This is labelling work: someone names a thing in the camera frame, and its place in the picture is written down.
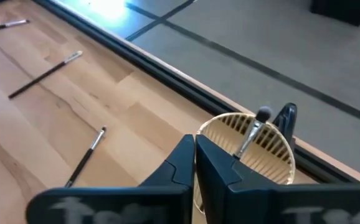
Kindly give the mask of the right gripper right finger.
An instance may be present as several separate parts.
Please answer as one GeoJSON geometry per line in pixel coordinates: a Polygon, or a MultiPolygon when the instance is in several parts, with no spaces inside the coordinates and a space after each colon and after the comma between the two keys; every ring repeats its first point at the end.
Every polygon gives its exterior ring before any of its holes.
{"type": "Polygon", "coordinates": [[[208,223],[360,224],[360,184],[279,185],[203,135],[196,170],[208,223]]]}

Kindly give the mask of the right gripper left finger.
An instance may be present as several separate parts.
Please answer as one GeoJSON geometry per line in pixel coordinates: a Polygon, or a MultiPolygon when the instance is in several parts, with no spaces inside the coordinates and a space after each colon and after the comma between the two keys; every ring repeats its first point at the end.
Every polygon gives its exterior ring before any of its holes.
{"type": "Polygon", "coordinates": [[[33,224],[190,223],[195,144],[186,134],[162,164],[137,187],[54,188],[28,203],[33,224]]]}

